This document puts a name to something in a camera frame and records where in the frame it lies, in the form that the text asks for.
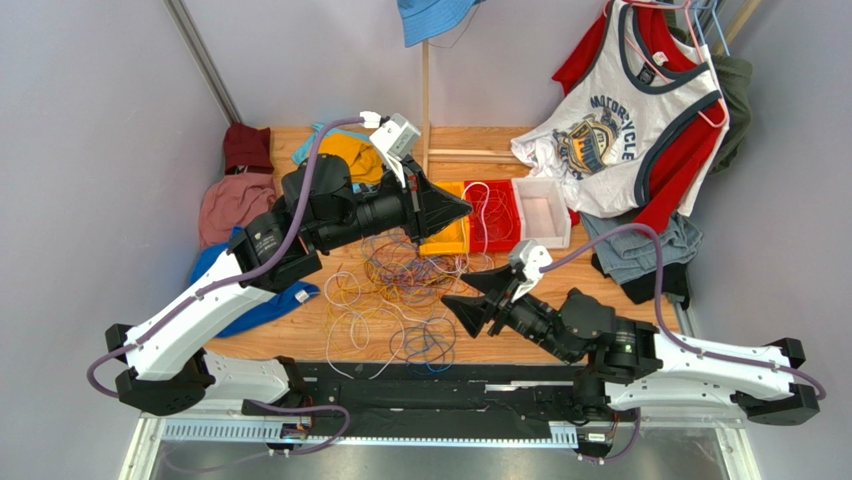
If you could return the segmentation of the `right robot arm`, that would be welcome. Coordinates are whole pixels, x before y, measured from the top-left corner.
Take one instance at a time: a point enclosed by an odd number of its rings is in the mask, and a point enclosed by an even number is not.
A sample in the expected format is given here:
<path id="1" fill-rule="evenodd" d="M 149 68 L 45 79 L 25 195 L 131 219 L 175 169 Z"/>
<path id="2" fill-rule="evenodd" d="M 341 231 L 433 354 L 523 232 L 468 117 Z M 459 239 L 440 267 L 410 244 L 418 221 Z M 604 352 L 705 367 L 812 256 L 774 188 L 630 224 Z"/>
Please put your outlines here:
<path id="1" fill-rule="evenodd" d="M 579 416 L 644 407 L 735 408 L 754 423 L 795 426 L 820 411 L 815 387 L 795 379 L 804 361 L 796 339 L 738 347 L 669 336 L 578 288 L 558 308 L 530 293 L 514 299 L 519 282 L 510 266 L 462 280 L 478 296 L 441 301 L 471 337 L 509 328 L 567 365 L 586 363 L 574 373 L 565 402 Z"/>

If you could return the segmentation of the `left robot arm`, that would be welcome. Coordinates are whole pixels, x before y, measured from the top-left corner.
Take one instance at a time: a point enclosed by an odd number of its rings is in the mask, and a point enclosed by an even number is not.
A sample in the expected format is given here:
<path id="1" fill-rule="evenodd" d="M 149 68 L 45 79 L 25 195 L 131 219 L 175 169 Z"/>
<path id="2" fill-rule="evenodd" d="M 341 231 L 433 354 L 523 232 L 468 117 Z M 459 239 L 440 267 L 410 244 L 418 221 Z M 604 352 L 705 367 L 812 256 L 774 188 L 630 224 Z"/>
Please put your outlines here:
<path id="1" fill-rule="evenodd" d="M 295 362 L 225 357 L 208 341 L 250 310 L 317 272 L 332 250 L 399 229 L 415 244 L 469 215 L 472 205 L 432 184 L 411 157 L 400 173 L 357 192 L 347 163 L 322 154 L 282 180 L 282 196 L 234 236 L 207 272 L 150 320 L 112 326 L 106 340 L 124 363 L 117 399 L 158 416 L 203 401 L 296 406 L 305 390 Z"/>

